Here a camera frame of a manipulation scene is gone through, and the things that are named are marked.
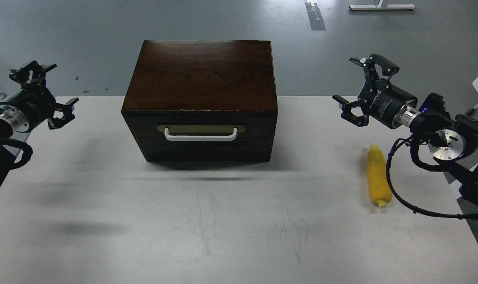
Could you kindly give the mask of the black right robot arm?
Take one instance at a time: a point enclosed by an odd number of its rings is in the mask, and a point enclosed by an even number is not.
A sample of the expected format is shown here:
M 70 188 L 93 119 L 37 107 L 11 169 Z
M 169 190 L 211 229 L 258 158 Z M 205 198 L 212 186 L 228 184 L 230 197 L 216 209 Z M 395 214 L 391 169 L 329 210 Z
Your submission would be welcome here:
M 390 82 L 399 67 L 380 54 L 349 61 L 363 69 L 365 82 L 354 102 L 339 95 L 332 97 L 339 103 L 341 118 L 364 127 L 372 117 L 390 129 L 406 126 L 411 133 L 407 138 L 398 138 L 388 153 L 384 172 L 393 196 L 414 213 L 478 220 L 478 213 L 444 214 L 416 207 L 399 196 L 390 178 L 393 156 L 405 144 L 410 148 L 414 165 L 429 172 L 450 173 L 461 182 L 461 196 L 478 206 L 478 121 L 465 114 L 452 119 L 443 97 L 436 93 L 431 93 L 417 108 L 418 99 L 414 95 Z

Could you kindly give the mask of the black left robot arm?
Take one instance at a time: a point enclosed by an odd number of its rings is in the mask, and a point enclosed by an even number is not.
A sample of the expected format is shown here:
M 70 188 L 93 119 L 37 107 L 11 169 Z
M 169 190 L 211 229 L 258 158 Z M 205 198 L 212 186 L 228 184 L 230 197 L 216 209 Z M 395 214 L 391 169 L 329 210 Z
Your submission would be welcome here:
M 44 121 L 50 130 L 59 129 L 75 119 L 73 110 L 79 99 L 60 104 L 47 88 L 46 75 L 56 67 L 33 60 L 10 70 L 9 78 L 20 88 L 0 101 L 0 186 L 7 174 L 26 165 L 34 152 L 27 142 L 15 140 L 14 133 L 30 133 Z

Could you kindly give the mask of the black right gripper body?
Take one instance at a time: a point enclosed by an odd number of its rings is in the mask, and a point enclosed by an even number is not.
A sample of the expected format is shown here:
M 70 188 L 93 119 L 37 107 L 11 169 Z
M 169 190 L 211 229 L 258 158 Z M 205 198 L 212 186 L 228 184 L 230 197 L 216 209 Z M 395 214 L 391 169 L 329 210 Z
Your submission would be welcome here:
M 364 83 L 358 95 L 359 101 L 367 101 L 360 106 L 362 113 L 372 116 L 390 129 L 400 127 L 401 108 L 405 105 L 416 107 L 418 99 L 387 80 L 377 80 L 375 83 L 375 88 Z

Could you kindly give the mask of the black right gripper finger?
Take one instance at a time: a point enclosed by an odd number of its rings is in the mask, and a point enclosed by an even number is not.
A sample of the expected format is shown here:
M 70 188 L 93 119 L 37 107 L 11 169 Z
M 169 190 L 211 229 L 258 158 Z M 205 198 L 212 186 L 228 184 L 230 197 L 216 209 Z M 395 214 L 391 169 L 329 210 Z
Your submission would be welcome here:
M 339 108 L 341 110 L 341 118 L 347 120 L 351 124 L 354 124 L 357 127 L 365 127 L 369 124 L 369 115 L 362 114 L 361 116 L 355 115 L 352 110 L 354 108 L 361 108 L 367 105 L 367 99 L 359 99 L 354 102 L 349 102 L 347 99 L 344 99 L 342 96 L 333 95 L 332 97 L 336 102 L 339 103 Z
M 349 61 L 363 68 L 364 78 L 367 84 L 372 84 L 376 80 L 379 80 L 379 74 L 376 69 L 377 66 L 380 67 L 381 74 L 387 77 L 388 80 L 400 70 L 396 64 L 381 54 L 371 54 L 361 60 L 351 57 Z

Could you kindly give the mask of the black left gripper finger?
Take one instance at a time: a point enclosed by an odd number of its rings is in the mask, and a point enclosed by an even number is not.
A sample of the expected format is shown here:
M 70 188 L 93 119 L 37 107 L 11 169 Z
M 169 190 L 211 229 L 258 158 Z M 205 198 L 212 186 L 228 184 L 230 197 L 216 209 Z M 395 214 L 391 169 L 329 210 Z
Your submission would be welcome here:
M 9 78 L 19 84 L 21 89 L 42 89 L 46 87 L 46 74 L 56 67 L 57 64 L 46 66 L 41 65 L 37 61 L 33 60 L 26 63 L 19 69 L 11 69 Z
M 65 104 L 60 104 L 57 102 L 51 103 L 49 106 L 54 112 L 62 113 L 62 117 L 55 118 L 54 114 L 51 117 L 47 118 L 48 128 L 50 130 L 60 129 L 67 125 L 69 122 L 73 121 L 76 117 L 73 114 L 75 109 L 75 104 L 79 101 L 78 97 L 71 98 Z

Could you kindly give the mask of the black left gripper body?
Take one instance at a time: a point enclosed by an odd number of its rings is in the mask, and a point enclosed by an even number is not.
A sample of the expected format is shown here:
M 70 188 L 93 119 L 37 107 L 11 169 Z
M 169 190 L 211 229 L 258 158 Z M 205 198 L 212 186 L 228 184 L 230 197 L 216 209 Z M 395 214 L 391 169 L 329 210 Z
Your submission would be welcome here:
M 0 119 L 13 131 L 29 133 L 46 119 L 53 117 L 56 98 L 47 89 L 41 93 L 19 90 L 0 102 Z

